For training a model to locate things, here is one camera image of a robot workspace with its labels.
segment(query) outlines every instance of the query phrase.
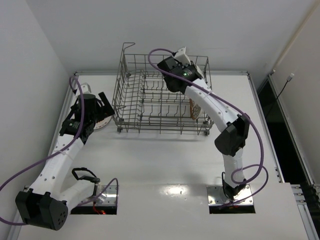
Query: red wire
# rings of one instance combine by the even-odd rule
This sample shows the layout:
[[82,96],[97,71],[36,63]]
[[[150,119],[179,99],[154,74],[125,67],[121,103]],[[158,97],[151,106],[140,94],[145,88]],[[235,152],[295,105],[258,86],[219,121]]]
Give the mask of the red wire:
[[93,211],[95,211],[96,213],[98,213],[100,215],[100,212],[96,209],[96,203],[93,203]]

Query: metal rack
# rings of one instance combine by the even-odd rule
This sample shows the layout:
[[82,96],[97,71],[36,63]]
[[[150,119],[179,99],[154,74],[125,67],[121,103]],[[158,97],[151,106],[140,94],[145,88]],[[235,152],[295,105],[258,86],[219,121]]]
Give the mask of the metal rack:
[[[113,93],[112,105],[117,131],[156,130],[160,133],[176,131],[180,134],[194,132],[209,135],[213,121],[201,112],[193,120],[190,113],[190,99],[181,93],[170,92],[160,72],[154,71],[147,54],[129,54],[126,49],[135,45],[125,42],[122,46],[120,63]],[[152,55],[158,63],[169,55]],[[189,56],[204,74],[211,88],[209,59],[207,56]]]

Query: black cable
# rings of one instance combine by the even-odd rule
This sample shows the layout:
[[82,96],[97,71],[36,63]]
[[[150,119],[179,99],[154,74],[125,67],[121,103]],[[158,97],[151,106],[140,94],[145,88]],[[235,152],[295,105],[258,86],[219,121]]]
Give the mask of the black cable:
[[183,67],[183,64],[182,64],[182,62],[180,62],[180,61],[178,61],[177,59],[175,59],[174,58],[174,60],[181,66],[181,67]]
[[227,197],[227,198],[229,198],[227,195],[226,195],[226,192],[225,192],[225,188],[226,188],[226,183],[225,183],[225,172],[223,171],[222,173],[221,173],[221,179],[222,179],[222,190],[223,190],[223,194]]
[[277,103],[278,98],[280,97],[280,95],[282,94],[282,92],[285,90],[285,88],[286,88],[286,86],[287,86],[287,84],[288,84],[289,82],[290,82],[290,81],[288,81],[288,80],[285,82],[282,90],[280,91],[280,93],[278,94],[278,96],[277,96],[276,99],[274,100],[272,106],[270,107],[269,111],[268,111],[267,114],[265,115],[265,120],[266,120],[266,121],[267,121],[267,118],[268,118],[271,110],[274,108],[275,104]]
[[89,169],[87,169],[85,167],[75,167],[74,169],[72,169],[71,173],[74,176],[74,178],[77,180],[79,180],[79,177],[76,174],[76,171],[85,171],[85,172],[92,174],[92,176],[94,176],[95,178],[97,177],[92,171],[90,171]]

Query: wire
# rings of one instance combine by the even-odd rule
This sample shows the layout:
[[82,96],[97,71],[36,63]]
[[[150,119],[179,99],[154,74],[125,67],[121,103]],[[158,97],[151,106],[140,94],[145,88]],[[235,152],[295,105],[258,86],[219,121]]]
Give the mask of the wire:
[[75,91],[76,91],[76,89],[74,89],[74,87],[72,86],[72,82],[73,82],[73,81],[77,81],[77,80],[78,80],[78,78],[77,78],[76,76],[71,76],[71,77],[69,78],[69,86],[70,86],[72,92],[75,92]]
[[149,62],[149,64],[150,64],[153,68],[155,68],[156,70],[158,70],[158,71],[161,72],[162,74],[165,74],[165,75],[171,76],[171,77],[173,77],[173,78],[179,79],[179,80],[187,83],[188,85],[194,86],[195,88],[203,91],[203,92],[206,93],[206,94],[210,94],[211,97],[213,97],[213,98],[215,98],[215,99],[218,99],[218,100],[220,100],[221,102],[229,105],[230,107],[232,107],[233,109],[235,109],[235,110],[238,111],[240,114],[242,114],[243,116],[246,117],[246,119],[248,120],[249,124],[252,126],[252,128],[253,128],[253,130],[254,130],[257,138],[258,138],[258,142],[259,142],[259,146],[260,146],[260,163],[258,164],[258,170],[256,171],[256,173],[255,173],[251,178],[249,178],[249,179],[244,180],[244,181],[241,182],[241,181],[236,181],[236,180],[234,179],[234,175],[235,175],[237,172],[241,171],[241,170],[248,169],[248,168],[252,168],[252,167],[256,167],[257,164],[252,164],[252,165],[246,166],[246,167],[244,167],[243,169],[236,169],[236,170],[234,170],[234,171],[231,173],[231,180],[232,180],[235,184],[239,184],[239,185],[240,185],[240,184],[247,184],[247,183],[253,181],[254,179],[256,179],[256,178],[258,177],[258,175],[261,173],[261,170],[264,168],[265,150],[264,150],[264,146],[263,146],[263,142],[262,142],[260,133],[259,133],[257,127],[255,126],[255,124],[254,124],[254,123],[252,122],[252,120],[250,119],[250,117],[249,117],[246,113],[244,113],[241,109],[239,109],[238,107],[236,107],[236,106],[233,105],[232,103],[228,102],[227,100],[224,100],[223,98],[221,98],[221,97],[213,94],[211,91],[208,91],[207,89],[205,89],[205,88],[203,88],[203,87],[195,84],[194,82],[189,81],[189,80],[187,80],[187,79],[185,79],[185,78],[183,78],[183,77],[177,76],[177,75],[175,75],[175,74],[172,74],[172,73],[170,73],[170,72],[167,72],[167,71],[164,71],[164,70],[158,68],[155,64],[153,64],[153,63],[151,62],[151,56],[152,56],[152,54],[153,54],[154,52],[157,52],[157,51],[165,51],[165,52],[168,52],[168,53],[171,53],[171,54],[174,53],[174,52],[172,52],[172,51],[170,51],[170,50],[168,50],[168,49],[165,49],[165,48],[156,48],[156,49],[151,50],[151,51],[149,52],[149,54],[148,54],[148,62]]
[[280,97],[280,95],[282,94],[282,92],[285,90],[285,88],[286,88],[286,86],[287,86],[287,84],[288,84],[289,82],[290,82],[290,81],[288,81],[288,80],[285,82],[282,90],[280,91],[280,93],[278,94],[278,96],[276,97],[276,99],[273,101],[272,106],[270,107],[269,111],[268,111],[267,114],[265,115],[265,120],[267,120],[267,118],[268,118],[271,110],[274,108],[275,104],[277,103],[278,98]]
[[96,202],[94,201],[93,202],[93,211],[95,211],[97,214],[99,214],[100,215],[100,212],[96,209]]
[[77,171],[85,171],[85,172],[88,172],[88,173],[90,173],[92,176],[94,176],[95,178],[97,177],[91,170],[89,170],[88,168],[86,168],[86,167],[75,167],[74,169],[72,169],[72,171],[71,171],[71,173],[72,173],[72,175],[74,176],[74,178],[76,179],[76,180],[79,180],[79,177],[78,177],[78,175],[77,175]]
[[223,194],[228,198],[228,196],[227,196],[227,194],[226,194],[226,191],[225,191],[225,175],[226,175],[226,173],[223,171],[222,173],[221,173],[221,179],[222,179],[222,190],[223,190]]

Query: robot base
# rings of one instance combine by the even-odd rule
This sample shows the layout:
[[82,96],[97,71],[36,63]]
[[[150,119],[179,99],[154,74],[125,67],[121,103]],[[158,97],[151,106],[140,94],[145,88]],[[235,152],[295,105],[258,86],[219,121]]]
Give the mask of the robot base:
[[251,188],[247,185],[238,195],[234,196],[234,201],[246,200],[231,206],[221,207],[223,204],[229,203],[229,199],[225,196],[222,185],[206,186],[208,194],[208,205],[210,214],[255,214],[253,197],[248,197],[252,194]]

